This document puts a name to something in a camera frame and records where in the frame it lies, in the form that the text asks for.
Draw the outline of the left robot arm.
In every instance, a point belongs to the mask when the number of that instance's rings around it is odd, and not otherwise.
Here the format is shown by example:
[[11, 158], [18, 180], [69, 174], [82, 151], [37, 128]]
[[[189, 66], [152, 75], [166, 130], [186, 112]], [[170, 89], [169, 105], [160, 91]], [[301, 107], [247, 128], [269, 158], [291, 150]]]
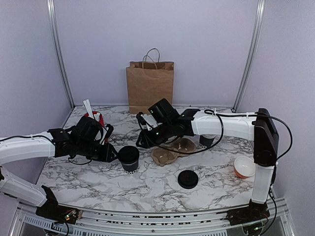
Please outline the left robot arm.
[[[71, 159], [80, 155], [89, 161], [112, 162], [118, 153], [107, 142], [114, 128], [101, 125], [97, 120], [83, 116], [69, 129], [50, 129], [47, 132], [29, 136], [11, 136], [0, 141], [0, 164], [32, 158], [57, 158], [68, 156]], [[36, 207], [38, 216], [59, 223], [75, 224], [80, 211], [73, 207], [59, 205], [49, 187], [32, 184], [0, 168], [1, 193], [16, 198], [20, 202]]]

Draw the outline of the black paper coffee cup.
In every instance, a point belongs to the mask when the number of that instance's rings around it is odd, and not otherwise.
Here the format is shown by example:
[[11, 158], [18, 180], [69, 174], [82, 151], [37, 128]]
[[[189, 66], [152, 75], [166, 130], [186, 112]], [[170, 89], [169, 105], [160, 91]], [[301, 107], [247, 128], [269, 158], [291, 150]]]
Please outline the black paper coffee cup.
[[138, 170], [139, 160], [134, 162], [134, 163], [132, 163], [132, 164], [124, 164], [122, 162], [121, 162], [121, 164], [122, 164], [122, 167], [123, 167], [123, 169], [125, 170], [126, 173], [133, 174], [133, 173], [137, 172], [137, 170]]

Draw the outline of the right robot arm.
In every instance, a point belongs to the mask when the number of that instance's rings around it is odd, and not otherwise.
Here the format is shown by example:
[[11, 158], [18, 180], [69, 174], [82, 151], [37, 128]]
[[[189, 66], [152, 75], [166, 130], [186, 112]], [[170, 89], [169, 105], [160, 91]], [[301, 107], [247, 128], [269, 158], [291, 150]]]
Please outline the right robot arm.
[[220, 114], [211, 109], [186, 109], [182, 113], [162, 99], [148, 109], [154, 121], [136, 116], [142, 129], [136, 145], [141, 148], [160, 147], [172, 137], [218, 135], [246, 139], [254, 143], [255, 178], [249, 205], [227, 212], [230, 225], [245, 224], [268, 218], [267, 198], [276, 178], [279, 134], [276, 117], [267, 109], [255, 113]]

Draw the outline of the black plastic cup lid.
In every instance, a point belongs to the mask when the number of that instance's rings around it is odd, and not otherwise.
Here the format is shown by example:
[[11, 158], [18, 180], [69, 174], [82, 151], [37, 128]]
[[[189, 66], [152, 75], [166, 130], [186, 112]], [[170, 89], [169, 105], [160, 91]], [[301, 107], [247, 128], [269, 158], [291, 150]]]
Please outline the black plastic cup lid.
[[137, 147], [125, 146], [118, 152], [118, 159], [124, 164], [132, 164], [138, 161], [140, 152]]

